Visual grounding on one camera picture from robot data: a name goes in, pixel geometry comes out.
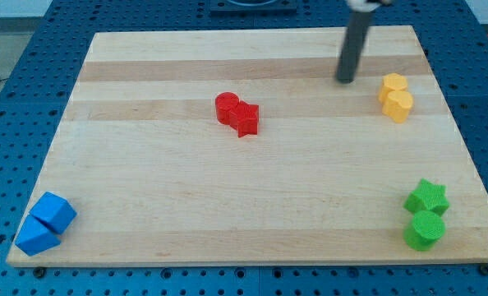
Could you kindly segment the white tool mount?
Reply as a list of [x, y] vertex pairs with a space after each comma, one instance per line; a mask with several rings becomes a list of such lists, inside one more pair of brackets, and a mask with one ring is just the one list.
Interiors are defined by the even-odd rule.
[[355, 12], [373, 12], [381, 6], [389, 6], [392, 0], [347, 0], [347, 5]]

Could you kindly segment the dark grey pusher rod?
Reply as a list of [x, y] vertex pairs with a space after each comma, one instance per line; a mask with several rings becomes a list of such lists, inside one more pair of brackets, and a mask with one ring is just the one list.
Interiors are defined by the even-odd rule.
[[354, 81], [372, 17], [373, 12], [351, 11], [335, 72], [338, 82], [349, 84]]

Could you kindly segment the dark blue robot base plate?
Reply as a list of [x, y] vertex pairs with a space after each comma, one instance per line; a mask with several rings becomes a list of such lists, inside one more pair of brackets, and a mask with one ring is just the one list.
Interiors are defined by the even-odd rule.
[[295, 12], [297, 0], [209, 0], [211, 15], [228, 13]]

